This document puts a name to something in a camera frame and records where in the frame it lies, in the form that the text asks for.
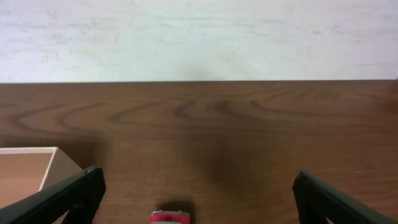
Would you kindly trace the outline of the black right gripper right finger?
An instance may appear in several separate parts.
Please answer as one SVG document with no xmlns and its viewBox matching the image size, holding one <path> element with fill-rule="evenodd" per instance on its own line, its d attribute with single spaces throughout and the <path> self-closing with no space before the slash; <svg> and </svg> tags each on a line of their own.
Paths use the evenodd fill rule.
<svg viewBox="0 0 398 224">
<path fill-rule="evenodd" d="M 300 224 L 397 224 L 308 172 L 298 173 L 292 190 Z"/>
</svg>

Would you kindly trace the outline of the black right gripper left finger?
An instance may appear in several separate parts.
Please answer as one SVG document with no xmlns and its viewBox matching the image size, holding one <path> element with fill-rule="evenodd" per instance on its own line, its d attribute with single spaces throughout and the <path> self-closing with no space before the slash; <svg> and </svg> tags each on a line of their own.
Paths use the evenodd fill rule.
<svg viewBox="0 0 398 224">
<path fill-rule="evenodd" d="M 2 224 L 91 223 L 106 191 L 103 170 L 91 166 L 1 209 Z"/>
</svg>

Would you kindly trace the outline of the red grey toy truck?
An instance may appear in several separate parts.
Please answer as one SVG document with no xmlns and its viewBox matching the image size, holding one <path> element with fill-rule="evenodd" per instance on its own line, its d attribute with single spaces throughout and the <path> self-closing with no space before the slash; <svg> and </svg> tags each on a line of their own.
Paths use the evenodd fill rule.
<svg viewBox="0 0 398 224">
<path fill-rule="evenodd" d="M 191 218 L 183 211 L 158 210 L 152 212 L 149 224 L 191 224 Z"/>
</svg>

